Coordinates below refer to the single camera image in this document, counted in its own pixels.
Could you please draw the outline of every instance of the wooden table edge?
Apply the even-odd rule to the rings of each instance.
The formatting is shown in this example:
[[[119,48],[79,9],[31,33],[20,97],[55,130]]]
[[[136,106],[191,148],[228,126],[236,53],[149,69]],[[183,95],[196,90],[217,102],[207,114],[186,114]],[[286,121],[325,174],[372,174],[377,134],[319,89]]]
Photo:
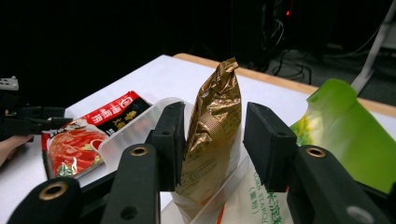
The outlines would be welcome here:
[[[209,67],[216,68],[219,62],[194,56],[188,53],[178,53],[173,56],[174,58],[184,60],[190,63],[198,63]],[[307,94],[312,94],[318,87],[310,86],[304,83],[288,80],[282,77],[274,77],[261,72],[256,72],[246,68],[237,68],[235,71],[239,76],[253,78],[266,83],[271,83],[280,87],[288,88],[294,91],[300,91]],[[358,98],[358,101],[367,109],[376,113],[391,116],[396,118],[396,106],[386,105],[379,102]]]

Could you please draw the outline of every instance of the green plastic bag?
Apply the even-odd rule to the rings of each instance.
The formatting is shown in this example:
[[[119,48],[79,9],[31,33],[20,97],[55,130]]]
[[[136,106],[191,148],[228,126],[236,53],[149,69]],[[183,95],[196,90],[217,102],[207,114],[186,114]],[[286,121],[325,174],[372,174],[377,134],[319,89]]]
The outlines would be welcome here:
[[[389,193],[396,182],[396,142],[349,84],[329,79],[307,102],[303,117],[290,126],[297,145],[330,150],[355,180]]]

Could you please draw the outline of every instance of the gold foil bag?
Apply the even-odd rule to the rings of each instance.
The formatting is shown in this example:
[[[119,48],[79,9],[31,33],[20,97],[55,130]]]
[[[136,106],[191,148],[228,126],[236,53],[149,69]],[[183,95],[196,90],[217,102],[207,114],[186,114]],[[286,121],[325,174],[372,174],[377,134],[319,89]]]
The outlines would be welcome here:
[[[239,162],[242,105],[235,58],[220,63],[198,92],[192,110],[181,183],[172,192],[190,223]]]

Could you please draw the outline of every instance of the table surface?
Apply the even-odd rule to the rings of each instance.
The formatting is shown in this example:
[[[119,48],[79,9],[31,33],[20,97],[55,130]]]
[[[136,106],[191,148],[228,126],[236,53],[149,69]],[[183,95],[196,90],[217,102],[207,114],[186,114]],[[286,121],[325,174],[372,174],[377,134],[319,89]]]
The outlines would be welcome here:
[[[180,53],[162,55],[120,78],[105,88],[66,108],[65,115],[77,119],[96,108],[135,91],[155,104],[168,97],[180,98],[190,104],[202,84],[215,71],[218,62]],[[236,70],[243,102],[242,127],[245,126],[247,102],[270,107],[287,125],[297,121],[306,111],[306,98],[317,88],[302,83],[272,77],[263,73],[238,68]],[[359,99],[378,122],[396,139],[396,107]],[[102,165],[78,179],[83,187],[106,175]],[[46,181],[41,156],[40,136],[0,168],[0,223],[6,223],[13,210],[38,184]],[[171,202],[169,193],[161,193],[161,208]]]

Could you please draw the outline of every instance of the person's hand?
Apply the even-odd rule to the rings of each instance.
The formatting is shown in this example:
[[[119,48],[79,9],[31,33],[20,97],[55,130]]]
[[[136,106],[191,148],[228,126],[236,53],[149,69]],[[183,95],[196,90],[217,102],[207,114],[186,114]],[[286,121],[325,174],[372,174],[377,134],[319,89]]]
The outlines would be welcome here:
[[[6,160],[11,159],[12,155],[15,152],[15,149],[20,145],[26,143],[33,137],[32,134],[29,135],[14,135],[9,137],[8,139],[0,142],[0,166]]]

